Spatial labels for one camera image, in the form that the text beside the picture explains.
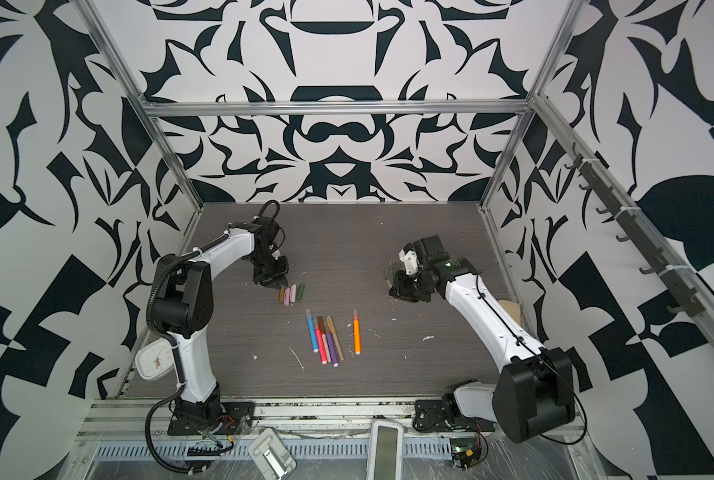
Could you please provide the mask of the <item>brown capped cream pen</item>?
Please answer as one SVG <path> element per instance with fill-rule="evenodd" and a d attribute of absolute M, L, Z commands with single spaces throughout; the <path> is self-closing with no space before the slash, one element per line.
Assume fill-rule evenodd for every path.
<path fill-rule="evenodd" d="M 319 317 L 317 318 L 317 321 L 319 322 L 320 327 L 321 327 L 322 330 L 323 330 L 323 337 L 324 337 L 323 339 L 326 340 L 325 334 L 326 334 L 327 331 L 326 331 L 326 328 L 325 328 L 325 325 L 324 325 L 324 318 L 323 318 L 322 316 L 319 316 Z M 329 352 L 328 352 L 327 341 L 326 341 L 326 351 L 327 351 L 328 362 L 330 363 L 331 361 L 330 361 L 330 354 L 329 354 Z"/>

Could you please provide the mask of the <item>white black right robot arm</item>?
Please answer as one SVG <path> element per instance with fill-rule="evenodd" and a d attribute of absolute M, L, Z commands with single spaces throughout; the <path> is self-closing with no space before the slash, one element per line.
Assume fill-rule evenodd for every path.
<path fill-rule="evenodd" d="M 547 349 L 514 320 L 468 259 L 451 257 L 440 238 L 431 236 L 406 244 L 399 263 L 390 296 L 419 303 L 439 294 L 468 322 L 499 373 L 495 384 L 471 380 L 453 386 L 442 400 L 448 423 L 489 421 L 522 443 L 575 420 L 569 355 Z"/>

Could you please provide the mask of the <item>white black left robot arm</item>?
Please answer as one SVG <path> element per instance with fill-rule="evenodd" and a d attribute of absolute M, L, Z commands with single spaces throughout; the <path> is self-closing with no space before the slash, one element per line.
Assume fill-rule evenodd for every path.
<path fill-rule="evenodd" d="M 256 217 L 234 223 L 216 239 L 183 255 L 162 257 L 146 307 L 147 326 L 173 352 L 177 393 L 167 400 L 188 433 L 214 430 L 225 416 L 211 364 L 207 326 L 214 312 L 213 280 L 240 260 L 253 265 L 253 282 L 280 290 L 288 285 L 289 262 L 279 253 L 279 224 Z"/>

